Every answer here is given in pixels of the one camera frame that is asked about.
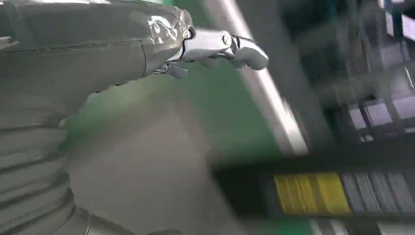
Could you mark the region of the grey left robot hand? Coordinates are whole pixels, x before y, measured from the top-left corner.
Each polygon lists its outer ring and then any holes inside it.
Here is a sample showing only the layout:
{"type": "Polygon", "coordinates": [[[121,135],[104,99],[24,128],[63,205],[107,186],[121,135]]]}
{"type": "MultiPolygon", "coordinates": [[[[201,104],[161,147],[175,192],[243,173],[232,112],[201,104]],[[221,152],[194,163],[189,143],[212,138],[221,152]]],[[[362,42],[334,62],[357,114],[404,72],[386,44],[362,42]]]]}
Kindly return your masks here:
{"type": "Polygon", "coordinates": [[[0,127],[57,123],[90,94],[156,73],[182,78],[181,62],[223,58],[267,67],[252,40],[195,28],[175,6],[139,0],[3,0],[0,127]]]}

